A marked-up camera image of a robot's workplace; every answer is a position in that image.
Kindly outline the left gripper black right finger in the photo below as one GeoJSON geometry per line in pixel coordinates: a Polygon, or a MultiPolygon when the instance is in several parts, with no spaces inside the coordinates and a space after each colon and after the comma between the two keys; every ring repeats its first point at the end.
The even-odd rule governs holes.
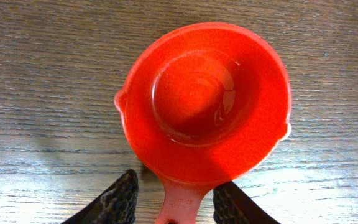
{"type": "Polygon", "coordinates": [[[213,205],[213,218],[217,224],[280,224],[234,182],[213,189],[213,205]]]}

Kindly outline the orange measuring scoop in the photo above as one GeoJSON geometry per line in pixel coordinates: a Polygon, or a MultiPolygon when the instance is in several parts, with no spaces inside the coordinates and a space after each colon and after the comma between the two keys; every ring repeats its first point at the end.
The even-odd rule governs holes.
{"type": "Polygon", "coordinates": [[[114,102],[127,141],[161,181],[157,223],[194,223],[204,196],[291,133],[291,86],[264,39],[234,24],[181,27],[135,61],[114,102]]]}

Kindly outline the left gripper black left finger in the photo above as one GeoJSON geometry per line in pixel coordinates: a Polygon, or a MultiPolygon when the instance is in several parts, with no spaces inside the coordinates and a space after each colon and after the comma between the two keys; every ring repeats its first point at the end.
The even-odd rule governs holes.
{"type": "Polygon", "coordinates": [[[133,224],[138,194],[137,174],[129,169],[63,224],[133,224]]]}

